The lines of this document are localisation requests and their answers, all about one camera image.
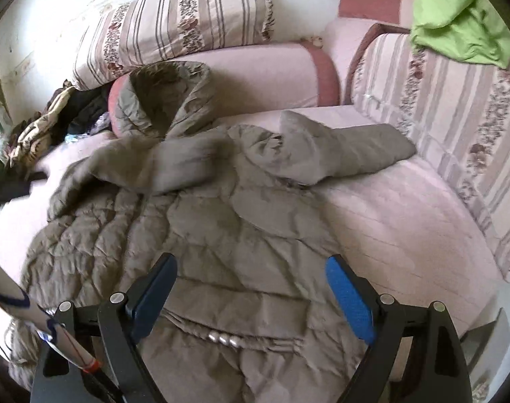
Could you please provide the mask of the pink bolster cushion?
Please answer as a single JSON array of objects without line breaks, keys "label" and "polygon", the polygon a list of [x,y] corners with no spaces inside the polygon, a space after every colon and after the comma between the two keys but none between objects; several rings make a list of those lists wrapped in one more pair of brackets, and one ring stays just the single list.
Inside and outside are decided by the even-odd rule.
[{"label": "pink bolster cushion", "polygon": [[116,136],[192,136],[218,118],[339,104],[331,59],[310,45],[240,46],[146,64],[119,77]]}]

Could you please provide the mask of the green cloth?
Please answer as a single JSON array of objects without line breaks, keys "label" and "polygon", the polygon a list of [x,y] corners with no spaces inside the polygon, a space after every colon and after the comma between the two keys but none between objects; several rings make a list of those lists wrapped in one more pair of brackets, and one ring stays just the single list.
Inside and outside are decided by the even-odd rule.
[{"label": "green cloth", "polygon": [[510,65],[510,30],[489,0],[414,0],[411,42],[462,63]]}]

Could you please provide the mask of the striped floral pillow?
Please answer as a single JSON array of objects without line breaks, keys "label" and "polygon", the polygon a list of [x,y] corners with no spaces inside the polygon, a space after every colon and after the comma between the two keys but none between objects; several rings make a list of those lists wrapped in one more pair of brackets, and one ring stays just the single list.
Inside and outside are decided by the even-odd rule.
[{"label": "striped floral pillow", "polygon": [[84,28],[70,82],[92,90],[146,64],[262,45],[273,27],[272,0],[132,0]]},{"label": "striped floral pillow", "polygon": [[462,199],[510,282],[510,71],[386,33],[363,49],[350,89],[357,111],[397,127]]}]

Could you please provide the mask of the pile of crumpled clothes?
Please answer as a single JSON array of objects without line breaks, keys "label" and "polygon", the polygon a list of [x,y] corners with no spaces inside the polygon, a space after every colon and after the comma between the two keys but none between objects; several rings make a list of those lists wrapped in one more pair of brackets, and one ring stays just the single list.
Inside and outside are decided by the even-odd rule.
[{"label": "pile of crumpled clothes", "polygon": [[80,91],[70,81],[54,91],[43,112],[14,128],[8,165],[27,170],[52,147],[112,128],[108,97],[112,84]]}]

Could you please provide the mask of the striped floral pillow back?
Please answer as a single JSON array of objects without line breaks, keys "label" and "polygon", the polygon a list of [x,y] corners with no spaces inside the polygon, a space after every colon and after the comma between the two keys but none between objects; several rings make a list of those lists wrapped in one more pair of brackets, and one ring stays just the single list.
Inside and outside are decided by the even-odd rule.
[{"label": "striped floral pillow back", "polygon": [[273,27],[272,0],[132,0],[84,28],[70,82],[92,90],[146,64],[262,45]]}]

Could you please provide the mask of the grey-brown padded winter coat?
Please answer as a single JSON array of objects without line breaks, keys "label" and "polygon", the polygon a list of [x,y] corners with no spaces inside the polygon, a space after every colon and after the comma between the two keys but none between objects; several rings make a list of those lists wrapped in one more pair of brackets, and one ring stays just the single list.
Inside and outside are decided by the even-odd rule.
[{"label": "grey-brown padded winter coat", "polygon": [[178,278],[140,349],[170,402],[333,402],[361,357],[326,276],[340,246],[315,186],[415,146],[389,125],[217,125],[210,68],[162,62],[123,83],[118,138],[70,165],[29,246],[40,305],[91,306],[163,253]]}]

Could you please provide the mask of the striped floral pillow right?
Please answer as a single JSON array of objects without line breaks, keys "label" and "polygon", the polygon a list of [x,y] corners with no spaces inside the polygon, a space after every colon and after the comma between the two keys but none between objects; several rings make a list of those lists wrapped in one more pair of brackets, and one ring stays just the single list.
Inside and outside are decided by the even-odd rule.
[{"label": "striped floral pillow right", "polygon": [[357,111],[397,127],[462,199],[510,282],[510,71],[386,33],[363,49],[350,89]]}]

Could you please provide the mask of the pink corner cushion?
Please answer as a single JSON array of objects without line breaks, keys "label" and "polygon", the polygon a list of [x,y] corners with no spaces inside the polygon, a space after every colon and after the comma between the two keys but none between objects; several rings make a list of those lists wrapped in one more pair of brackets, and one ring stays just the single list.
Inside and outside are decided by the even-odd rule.
[{"label": "pink corner cushion", "polygon": [[351,80],[368,45],[386,33],[411,30],[414,0],[339,0],[337,17],[326,25],[322,50],[339,80],[339,102],[351,103]]}]

